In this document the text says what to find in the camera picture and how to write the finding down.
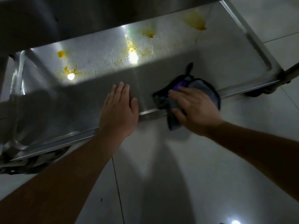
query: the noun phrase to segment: metal tray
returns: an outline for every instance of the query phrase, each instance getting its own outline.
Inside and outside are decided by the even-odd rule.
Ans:
[[[158,118],[151,94],[190,62],[222,98],[275,83],[282,71],[227,0],[32,48],[15,56],[6,147],[18,160],[88,140],[119,81],[137,97],[140,121]]]

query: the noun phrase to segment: person's left hand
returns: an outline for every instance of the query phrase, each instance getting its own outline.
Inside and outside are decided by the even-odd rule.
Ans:
[[[139,116],[136,98],[130,106],[129,90],[130,86],[124,86],[123,82],[119,86],[113,85],[104,101],[99,124],[100,132],[122,141],[133,133]]]

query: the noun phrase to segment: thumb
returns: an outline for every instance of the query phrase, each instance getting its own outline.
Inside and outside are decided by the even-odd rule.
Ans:
[[[176,116],[180,124],[185,125],[187,123],[187,117],[178,108],[172,108],[171,112]]]
[[[138,101],[136,98],[131,100],[131,110],[134,116],[139,116]]]

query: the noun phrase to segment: person's left arm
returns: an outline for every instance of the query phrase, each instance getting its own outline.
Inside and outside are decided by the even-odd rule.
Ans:
[[[75,223],[103,168],[138,122],[129,85],[114,85],[88,143],[57,161],[0,201],[1,223]]]

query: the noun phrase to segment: tile grout line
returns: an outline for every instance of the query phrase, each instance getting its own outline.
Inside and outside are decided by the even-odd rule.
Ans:
[[[283,37],[288,37],[288,36],[295,35],[295,34],[298,34],[298,33],[299,33],[299,32],[295,32],[295,33],[292,33],[292,34],[290,34],[290,35],[285,35],[285,36],[282,36],[282,37],[279,37],[279,38],[275,38],[275,39],[272,39],[272,40],[269,40],[269,41],[265,41],[265,42],[263,42],[263,43],[265,44],[265,43],[267,43],[267,42],[275,41],[275,40],[277,40],[277,39],[280,39],[280,38],[283,38]]]
[[[121,195],[119,194],[119,189],[118,189],[118,183],[117,183],[117,179],[116,179],[116,172],[115,172],[115,166],[114,166],[114,160],[113,157],[111,157],[112,159],[112,164],[113,164],[113,170],[114,170],[114,176],[115,176],[115,181],[116,181],[116,188],[117,188],[117,192],[118,192],[118,199],[119,199],[119,203],[121,205]],[[121,205],[121,215],[123,217],[123,207]]]
[[[286,94],[286,96],[291,100],[291,102],[295,105],[295,107],[298,109],[298,111],[299,111],[299,107],[295,104],[295,102],[292,100],[292,98],[290,98],[290,96],[288,95],[288,93],[284,90],[284,88],[282,88],[281,87],[281,89],[282,89],[282,91]]]

